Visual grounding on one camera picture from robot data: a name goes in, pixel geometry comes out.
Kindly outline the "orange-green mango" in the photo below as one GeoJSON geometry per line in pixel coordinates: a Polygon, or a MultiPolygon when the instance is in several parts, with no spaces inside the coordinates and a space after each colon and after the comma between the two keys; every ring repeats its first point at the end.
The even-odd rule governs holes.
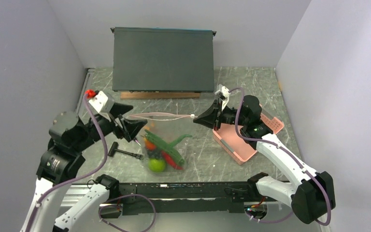
{"type": "Polygon", "coordinates": [[[157,146],[154,143],[150,142],[147,138],[144,137],[143,140],[144,140],[145,148],[147,150],[153,151],[156,149],[157,146]]]}

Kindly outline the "clear pink-dotted zip bag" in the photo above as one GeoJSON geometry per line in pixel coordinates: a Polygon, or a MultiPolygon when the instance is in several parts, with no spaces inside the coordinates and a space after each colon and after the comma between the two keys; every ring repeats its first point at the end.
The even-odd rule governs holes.
{"type": "Polygon", "coordinates": [[[188,142],[193,138],[194,114],[149,112],[129,119],[146,120],[139,132],[146,170],[159,176],[180,175],[188,165],[188,142]]]}

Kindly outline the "long green chili pepper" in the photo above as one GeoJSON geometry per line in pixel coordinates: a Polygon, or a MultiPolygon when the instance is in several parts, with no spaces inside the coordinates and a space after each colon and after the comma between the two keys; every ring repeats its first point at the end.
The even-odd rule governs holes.
{"type": "Polygon", "coordinates": [[[171,141],[169,143],[169,146],[170,147],[175,147],[175,146],[177,146],[179,143],[181,143],[186,138],[192,138],[192,135],[190,135],[190,134],[180,135],[178,138],[176,138],[175,140],[171,141]]]}

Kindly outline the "green cucumber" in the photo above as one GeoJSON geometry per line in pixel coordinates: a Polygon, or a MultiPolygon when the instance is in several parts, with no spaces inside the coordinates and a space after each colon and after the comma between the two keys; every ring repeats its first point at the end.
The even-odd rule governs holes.
{"type": "Polygon", "coordinates": [[[175,147],[170,147],[169,143],[167,143],[165,140],[163,140],[156,134],[150,132],[149,130],[144,130],[144,132],[145,132],[144,134],[145,138],[147,138],[150,142],[154,143],[157,146],[157,148],[168,153],[172,157],[172,159],[176,162],[177,165],[184,166],[185,159],[177,151],[175,147]]]}

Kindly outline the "red chili pepper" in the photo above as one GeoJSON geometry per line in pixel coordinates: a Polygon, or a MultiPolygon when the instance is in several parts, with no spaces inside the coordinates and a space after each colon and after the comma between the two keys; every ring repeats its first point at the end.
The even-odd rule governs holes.
{"type": "Polygon", "coordinates": [[[161,154],[166,163],[169,164],[173,169],[183,170],[183,167],[177,165],[176,162],[172,159],[172,157],[168,153],[162,151],[161,154]]]}

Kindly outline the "green apple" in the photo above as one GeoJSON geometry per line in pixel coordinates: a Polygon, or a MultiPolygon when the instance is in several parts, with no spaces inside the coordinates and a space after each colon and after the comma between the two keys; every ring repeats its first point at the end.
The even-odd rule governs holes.
{"type": "Polygon", "coordinates": [[[160,173],[160,172],[165,171],[166,162],[165,160],[162,160],[162,159],[149,159],[148,168],[152,172],[160,173]]]}

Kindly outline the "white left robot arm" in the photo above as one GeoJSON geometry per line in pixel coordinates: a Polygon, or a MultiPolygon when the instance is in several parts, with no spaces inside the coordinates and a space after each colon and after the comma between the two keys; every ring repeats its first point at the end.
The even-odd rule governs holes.
{"type": "Polygon", "coordinates": [[[102,175],[82,200],[64,216],[57,215],[68,189],[74,182],[84,179],[83,175],[78,175],[85,162],[83,152],[96,142],[102,143],[103,158],[93,170],[96,173],[108,159],[109,148],[105,139],[108,134],[131,142],[146,125],[145,119],[123,117],[131,109],[131,105],[113,103],[105,116],[91,113],[87,123],[72,111],[61,112],[55,117],[49,129],[47,150],[42,154],[36,172],[33,200],[21,231],[70,232],[89,209],[102,201],[113,203],[119,198],[118,180],[102,175]]]}

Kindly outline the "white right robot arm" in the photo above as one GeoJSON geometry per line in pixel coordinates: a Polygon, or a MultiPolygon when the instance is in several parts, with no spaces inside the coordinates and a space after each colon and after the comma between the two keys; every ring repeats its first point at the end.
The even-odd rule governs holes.
{"type": "Polygon", "coordinates": [[[257,97],[246,95],[237,109],[223,107],[224,97],[197,116],[193,122],[215,131],[222,124],[234,126],[236,135],[270,160],[289,180],[281,182],[261,173],[248,179],[247,195],[253,201],[271,197],[287,206],[303,223],[330,224],[336,206],[332,176],[318,172],[294,155],[261,119],[262,107],[257,97]]]}

